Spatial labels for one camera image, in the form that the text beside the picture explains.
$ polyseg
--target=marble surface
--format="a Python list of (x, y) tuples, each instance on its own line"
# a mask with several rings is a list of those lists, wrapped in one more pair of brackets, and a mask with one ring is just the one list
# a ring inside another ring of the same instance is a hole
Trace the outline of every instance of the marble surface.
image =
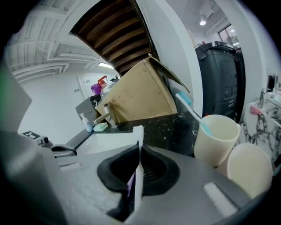
[[(199, 122), (189, 113), (173, 114), (144, 120), (120, 123), (116, 128), (108, 127), (96, 134), (132, 132), (134, 126), (144, 126), (144, 144), (167, 149), (186, 156), (193, 156)], [(67, 145), (77, 149), (92, 134), (82, 131)]]
[(262, 114), (250, 113), (251, 106), (257, 106), (258, 102), (247, 105), (244, 119), (241, 124), (241, 132), (236, 144), (252, 143), (260, 147), (273, 164), (281, 154), (281, 109), (264, 102)]

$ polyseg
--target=ceiling light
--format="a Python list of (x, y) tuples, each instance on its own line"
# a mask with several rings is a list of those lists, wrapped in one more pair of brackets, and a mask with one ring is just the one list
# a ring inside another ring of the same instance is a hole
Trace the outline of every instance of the ceiling light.
[(103, 67), (107, 67), (107, 68), (113, 69), (113, 67), (112, 67), (111, 65), (106, 64), (106, 63), (103, 63), (103, 62), (100, 62), (98, 65), (99, 65), (99, 66), (103, 66)]
[(206, 24), (206, 21), (205, 21), (205, 20), (201, 20), (199, 24), (200, 24), (201, 26), (203, 26), (203, 25)]

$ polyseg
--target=wooden beam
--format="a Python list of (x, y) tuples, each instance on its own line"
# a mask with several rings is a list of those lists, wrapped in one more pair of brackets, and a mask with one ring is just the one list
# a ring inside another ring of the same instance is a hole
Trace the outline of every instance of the wooden beam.
[(123, 55), (124, 53), (126, 53), (126, 52), (128, 52), (128, 51), (130, 51), (130, 50), (132, 50), (134, 48), (137, 48), (137, 47), (139, 47), (139, 46), (141, 46), (143, 44), (147, 44), (147, 43), (148, 43), (147, 39), (144, 38), (144, 39), (138, 40), (138, 41), (136, 41), (136, 42), (134, 42), (132, 44), (129, 44), (129, 45), (121, 48), (120, 50), (114, 52), (113, 54), (111, 54), (109, 56), (109, 58), (108, 58), (108, 61), (111, 62), (112, 60), (114, 60), (115, 58)]
[(106, 34), (101, 36), (94, 44), (94, 48), (100, 47), (102, 44), (104, 44), (109, 38), (112, 38), (114, 35), (116, 35), (119, 31), (139, 22), (138, 18), (132, 18), (130, 20), (125, 21), (124, 23), (121, 23), (117, 27), (111, 29)]
[(134, 52), (134, 53), (132, 53), (132, 54), (130, 54), (130, 55), (128, 55), (128, 56), (118, 60), (116, 63), (113, 63), (113, 65), (114, 65), (114, 67), (118, 67), (118, 66), (123, 65), (124, 63), (126, 63), (126, 62), (128, 62), (128, 61), (130, 61), (130, 60), (132, 60), (132, 59), (134, 59), (136, 57), (139, 57), (141, 55), (147, 54), (149, 52), (151, 52), (149, 47), (144, 48), (142, 50)]
[(108, 5), (107, 7), (100, 10), (97, 14), (95, 14), (91, 19), (89, 19), (83, 27), (79, 30), (78, 34), (81, 34), (87, 30), (87, 28), (91, 27), (92, 23), (100, 23), (101, 17), (104, 17), (104, 15), (112, 14), (110, 11), (116, 10), (116, 7), (120, 4), (124, 4), (124, 0), (117, 0), (113, 2), (112, 4)]
[(147, 58), (147, 57), (138, 59), (138, 60), (136, 60), (136, 61), (134, 61), (134, 62), (131, 62), (131, 63), (128, 64), (128, 65), (125, 65), (125, 66), (121, 67), (120, 70), (119, 70), (119, 73), (122, 73), (122, 72), (124, 72), (124, 71), (127, 71), (127, 70), (131, 69), (131, 68), (134, 67), (139, 61), (141, 61), (141, 60), (143, 60), (143, 59), (145, 59), (145, 58)]
[(94, 38), (94, 36), (100, 36), (99, 35), (99, 31), (101, 31), (101, 29), (103, 29), (104, 27), (106, 27), (108, 24), (114, 22), (119, 16), (128, 13), (128, 12), (132, 12), (133, 8), (131, 6), (128, 6), (118, 12), (116, 12), (115, 14), (107, 17), (105, 20), (103, 20), (101, 23), (99, 23), (97, 26), (95, 26), (86, 36), (87, 40), (91, 40)]
[(110, 50), (112, 50), (114, 47), (120, 45), (122, 42), (127, 41), (127, 40), (131, 39), (132, 37), (135, 37), (135, 36), (140, 35), (142, 33), (144, 33), (144, 30), (142, 28), (140, 28), (140, 29), (137, 29), (137, 30), (134, 30), (134, 31), (132, 31), (130, 33), (125, 34), (124, 36), (116, 39), (111, 44), (106, 46), (101, 51), (101, 55), (104, 55), (104, 54), (108, 53)]

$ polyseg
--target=white ceiling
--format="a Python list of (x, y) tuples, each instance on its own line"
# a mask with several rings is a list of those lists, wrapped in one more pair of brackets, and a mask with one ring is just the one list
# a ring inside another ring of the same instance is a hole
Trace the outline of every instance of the white ceiling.
[(98, 0), (42, 0), (30, 11), (22, 29), (5, 48), (16, 78), (58, 74), (73, 68), (90, 72), (105, 62), (69, 32)]
[[(186, 29), (194, 34), (207, 33), (216, 23), (226, 17), (213, 0), (166, 0), (166, 2), (176, 12)], [(199, 24), (201, 15), (205, 15), (202, 8), (207, 2), (214, 13), (206, 20), (207, 23), (201, 26)]]

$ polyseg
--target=blue toothbrush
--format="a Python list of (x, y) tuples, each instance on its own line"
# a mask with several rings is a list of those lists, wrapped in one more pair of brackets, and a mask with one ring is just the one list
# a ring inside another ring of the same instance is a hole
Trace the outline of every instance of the blue toothbrush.
[(176, 94), (176, 97), (181, 101), (181, 103), (183, 103), (183, 105), (188, 109), (188, 111), (193, 115), (193, 117), (202, 125), (202, 127), (204, 128), (205, 132), (210, 135), (213, 136), (208, 125), (204, 122), (202, 122), (202, 119), (199, 118), (195, 112), (193, 112), (192, 108), (190, 108), (190, 105), (192, 104), (192, 100), (182, 91), (180, 91), (179, 93)]

